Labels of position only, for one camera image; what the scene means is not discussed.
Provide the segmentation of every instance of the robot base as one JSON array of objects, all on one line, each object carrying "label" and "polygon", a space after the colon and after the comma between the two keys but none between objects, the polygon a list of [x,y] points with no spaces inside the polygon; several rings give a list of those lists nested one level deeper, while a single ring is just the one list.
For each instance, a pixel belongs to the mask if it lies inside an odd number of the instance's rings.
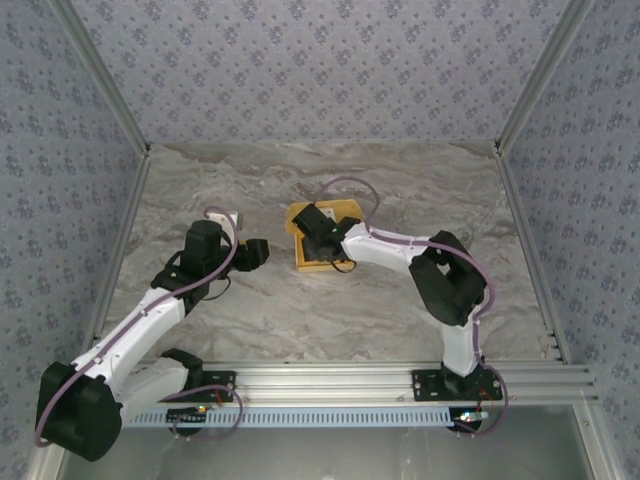
[{"label": "robot base", "polygon": [[490,370],[476,366],[466,377],[449,371],[444,365],[439,370],[414,370],[413,398],[416,402],[487,400],[481,392],[488,393],[493,400],[502,400],[502,387],[498,377]]}]

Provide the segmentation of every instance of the yellow box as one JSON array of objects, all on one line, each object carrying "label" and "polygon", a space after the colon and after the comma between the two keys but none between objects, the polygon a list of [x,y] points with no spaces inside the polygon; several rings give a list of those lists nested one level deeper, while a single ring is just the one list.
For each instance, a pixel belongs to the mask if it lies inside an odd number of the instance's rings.
[{"label": "yellow box", "polygon": [[[304,235],[298,227],[293,224],[293,219],[298,213],[302,211],[310,202],[292,203],[287,209],[287,219],[284,224],[285,231],[293,234],[296,251],[296,268],[299,272],[324,272],[327,270],[334,271],[330,262],[321,262],[318,260],[306,260],[304,258],[304,250],[302,248],[302,239]],[[362,209],[358,202],[350,198],[347,200],[324,200],[315,203],[316,207],[320,210],[331,209],[335,215],[336,223],[342,220],[344,217],[353,217],[359,220],[364,220]],[[338,265],[338,268],[344,270],[351,270],[355,265],[351,261],[346,262],[334,262]]]}]

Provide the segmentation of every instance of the marble surface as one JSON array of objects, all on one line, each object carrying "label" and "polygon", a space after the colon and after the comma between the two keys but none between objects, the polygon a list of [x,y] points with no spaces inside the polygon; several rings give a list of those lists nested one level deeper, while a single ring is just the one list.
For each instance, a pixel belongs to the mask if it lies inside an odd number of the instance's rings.
[{"label": "marble surface", "polygon": [[[438,323],[409,276],[374,265],[354,272],[297,273],[284,230],[292,202],[310,201],[326,181],[359,176],[379,191],[373,225],[409,235],[449,230],[482,262],[497,302],[482,319],[489,359],[550,357],[546,327],[488,144],[167,145],[151,169],[105,331],[139,301],[150,280],[183,246],[208,204],[244,215],[242,238],[263,237],[271,257],[233,272],[228,292],[200,303],[149,352],[179,347],[208,360],[439,360]],[[371,196],[341,183],[327,198]],[[214,282],[211,292],[224,283]]]}]

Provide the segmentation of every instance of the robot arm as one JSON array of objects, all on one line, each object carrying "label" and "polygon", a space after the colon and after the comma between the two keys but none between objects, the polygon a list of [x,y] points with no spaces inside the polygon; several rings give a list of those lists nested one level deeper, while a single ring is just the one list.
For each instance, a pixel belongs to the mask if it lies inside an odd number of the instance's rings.
[{"label": "robot arm", "polygon": [[[408,237],[376,229],[390,243],[371,235],[363,222],[343,218],[339,223],[326,217],[313,204],[305,207],[293,223],[316,249],[332,260],[346,255],[355,262],[369,262],[411,275],[425,307],[442,325],[443,369],[464,378],[478,366],[473,348],[472,314],[484,300],[484,279],[464,260],[453,254],[414,243],[431,240],[467,253],[449,232],[435,237]],[[440,267],[448,268],[446,273]]]},{"label": "robot arm", "polygon": [[[58,392],[71,378],[77,377],[46,418],[43,438],[95,461],[111,448],[123,421],[184,389],[189,382],[190,368],[180,355],[165,352],[163,357],[174,358],[160,358],[149,368],[134,374],[132,371],[151,346],[209,293],[209,284],[204,283],[172,296],[172,292],[211,275],[223,264],[231,250],[230,245],[221,242],[225,237],[230,244],[229,235],[220,223],[194,222],[187,232],[184,250],[174,255],[158,273],[151,282],[152,288],[131,313],[70,365],[55,362],[43,373],[37,424],[52,398],[60,395]],[[254,270],[264,264],[268,256],[266,240],[247,240],[238,246],[218,278],[226,278],[231,269]]]}]

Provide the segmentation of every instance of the floral wallpaper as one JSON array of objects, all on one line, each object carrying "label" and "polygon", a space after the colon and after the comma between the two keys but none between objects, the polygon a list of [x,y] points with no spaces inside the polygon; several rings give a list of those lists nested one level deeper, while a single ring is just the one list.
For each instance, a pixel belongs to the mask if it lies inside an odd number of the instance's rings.
[{"label": "floral wallpaper", "polygon": [[597,1],[509,153],[577,362],[640,478],[640,4]]},{"label": "floral wallpaper", "polygon": [[0,2],[0,478],[78,353],[139,156],[44,0]]},{"label": "floral wallpaper", "polygon": [[567,0],[74,0],[148,141],[493,140]]}]

